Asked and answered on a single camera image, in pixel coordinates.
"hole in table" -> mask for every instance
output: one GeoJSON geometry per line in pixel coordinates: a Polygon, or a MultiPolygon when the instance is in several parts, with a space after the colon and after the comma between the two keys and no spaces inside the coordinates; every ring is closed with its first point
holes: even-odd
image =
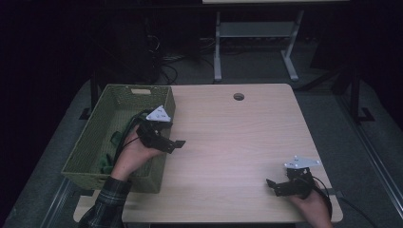
{"type": "Polygon", "coordinates": [[[234,94],[234,99],[237,101],[242,101],[243,99],[245,99],[245,96],[241,93],[236,93],[234,94]]]}

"metal desk leg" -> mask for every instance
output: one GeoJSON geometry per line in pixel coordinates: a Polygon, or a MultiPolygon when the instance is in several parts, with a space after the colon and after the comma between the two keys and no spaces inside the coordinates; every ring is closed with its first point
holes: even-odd
{"type": "Polygon", "coordinates": [[[291,62],[290,57],[294,47],[294,43],[296,42],[297,39],[299,25],[301,24],[303,12],[304,11],[301,10],[298,13],[296,22],[294,23],[293,30],[290,35],[290,44],[288,45],[288,48],[281,51],[282,60],[284,61],[285,66],[287,67],[288,74],[290,75],[292,81],[298,81],[298,76],[296,70],[294,69],[293,62],[291,62]]]}
{"type": "Polygon", "coordinates": [[[216,52],[214,53],[214,82],[221,82],[221,59],[220,59],[220,12],[217,12],[216,22],[216,52]]]}

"person's arm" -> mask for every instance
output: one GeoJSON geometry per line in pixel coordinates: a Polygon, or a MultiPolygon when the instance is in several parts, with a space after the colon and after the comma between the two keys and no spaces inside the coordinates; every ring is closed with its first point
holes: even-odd
{"type": "Polygon", "coordinates": [[[333,228],[326,203],[318,192],[311,191],[307,199],[298,196],[289,196],[288,199],[314,228],[333,228]]]}
{"type": "Polygon", "coordinates": [[[80,219],[79,228],[122,228],[122,212],[130,192],[129,175],[154,156],[162,154],[143,146],[136,134],[137,126],[125,139],[125,147],[107,178],[95,205],[80,219]]]}

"table top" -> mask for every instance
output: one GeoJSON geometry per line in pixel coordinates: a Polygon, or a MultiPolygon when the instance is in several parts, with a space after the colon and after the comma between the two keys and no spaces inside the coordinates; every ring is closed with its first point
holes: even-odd
{"type": "MultiPolygon", "coordinates": [[[[299,222],[266,179],[288,181],[284,163],[295,155],[320,160],[288,85],[174,85],[170,139],[186,140],[166,158],[159,194],[130,193],[124,222],[299,222]],[[242,101],[234,99],[241,93],[242,101]]],[[[323,166],[311,168],[328,188],[323,166]]],[[[92,206],[82,196],[74,219],[92,206]]],[[[333,221],[342,219],[334,196],[333,221]]]]}
{"type": "Polygon", "coordinates": [[[236,4],[236,3],[322,3],[348,2],[350,0],[202,0],[204,4],[236,4]]]}

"green plastic basket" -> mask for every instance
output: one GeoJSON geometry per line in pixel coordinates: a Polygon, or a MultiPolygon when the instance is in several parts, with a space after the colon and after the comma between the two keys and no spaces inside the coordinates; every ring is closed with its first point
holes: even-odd
{"type": "MultiPolygon", "coordinates": [[[[75,144],[62,174],[84,189],[102,189],[108,174],[101,173],[100,160],[106,154],[115,156],[111,137],[123,132],[130,118],[145,109],[163,105],[173,118],[175,101],[170,86],[107,85],[86,126],[75,144]]],[[[169,138],[169,129],[162,135],[169,138]]],[[[159,193],[163,180],[166,154],[145,163],[129,177],[132,192],[159,193]]]]}

